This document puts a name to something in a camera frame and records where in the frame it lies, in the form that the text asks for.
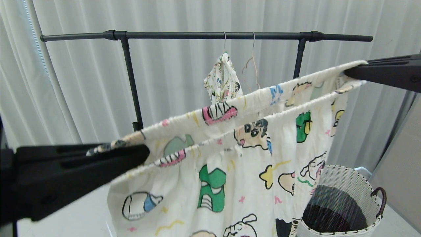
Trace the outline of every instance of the laundry basket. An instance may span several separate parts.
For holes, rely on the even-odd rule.
[[[382,201],[377,197],[382,194]],[[369,237],[383,218],[386,192],[359,172],[327,165],[298,227],[298,237]]]

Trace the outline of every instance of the clothing rack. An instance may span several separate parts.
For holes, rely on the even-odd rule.
[[[127,74],[130,82],[130,89],[136,113],[136,122],[133,122],[134,131],[143,128],[142,115],[140,111],[139,98],[136,89],[133,66],[130,57],[130,47],[128,39],[225,39],[225,40],[298,40],[297,58],[294,67],[294,77],[300,74],[301,61],[303,59],[306,42],[320,40],[340,40],[371,42],[372,36],[366,35],[337,35],[325,34],[318,31],[285,33],[285,32],[129,32],[108,30],[102,33],[82,33],[66,35],[42,35],[41,41],[61,41],[61,40],[84,40],[84,39],[108,39],[120,40],[126,61]]]

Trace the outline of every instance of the yellow star print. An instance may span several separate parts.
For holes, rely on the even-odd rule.
[[[266,170],[259,174],[259,178],[264,181],[266,189],[270,189],[273,185],[272,165],[268,165]]]

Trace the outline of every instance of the patterned garment on hanger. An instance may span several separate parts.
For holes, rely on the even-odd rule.
[[[243,96],[240,81],[227,52],[218,58],[203,84],[212,105]]]
[[[88,151],[150,150],[145,165],[111,182],[117,235],[296,236],[348,92],[365,83],[342,72],[364,63],[216,103]]]

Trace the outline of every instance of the hanger hook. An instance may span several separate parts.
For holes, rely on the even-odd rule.
[[[225,51],[225,44],[226,44],[226,34],[225,34],[225,31],[223,31],[224,32],[224,38],[225,38],[225,40],[224,40],[224,51]]]
[[[254,50],[254,41],[256,40],[256,36],[254,35],[254,31],[253,31],[253,50]]]

